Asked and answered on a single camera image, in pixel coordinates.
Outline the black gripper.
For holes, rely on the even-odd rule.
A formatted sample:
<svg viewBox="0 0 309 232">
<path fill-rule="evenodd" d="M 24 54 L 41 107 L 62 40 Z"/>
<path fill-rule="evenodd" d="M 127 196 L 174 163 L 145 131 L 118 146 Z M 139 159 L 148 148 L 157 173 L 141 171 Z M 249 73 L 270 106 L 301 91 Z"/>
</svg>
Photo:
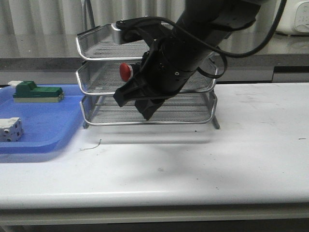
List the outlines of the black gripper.
<svg viewBox="0 0 309 232">
<path fill-rule="evenodd" d="M 113 98 L 120 107 L 129 101 L 145 120 L 182 89 L 197 71 L 210 50 L 192 39 L 177 39 L 174 36 L 155 39 L 148 55 L 143 55 L 139 74 L 131 77 L 118 88 Z"/>
</svg>

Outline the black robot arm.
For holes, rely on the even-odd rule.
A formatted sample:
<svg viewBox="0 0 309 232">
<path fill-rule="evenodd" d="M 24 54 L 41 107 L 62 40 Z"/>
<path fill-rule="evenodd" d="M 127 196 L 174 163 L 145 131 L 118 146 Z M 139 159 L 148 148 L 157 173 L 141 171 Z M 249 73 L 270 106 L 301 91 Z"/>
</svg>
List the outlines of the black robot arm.
<svg viewBox="0 0 309 232">
<path fill-rule="evenodd" d="M 133 75 L 118 88 L 119 106 L 134 101 L 145 119 L 150 119 L 165 100 L 177 95 L 199 69 L 204 58 L 230 33 L 254 22 L 260 0 L 188 0 L 172 29 L 161 17 L 118 21 L 126 42 L 144 40 L 149 50 L 133 65 Z"/>
</svg>

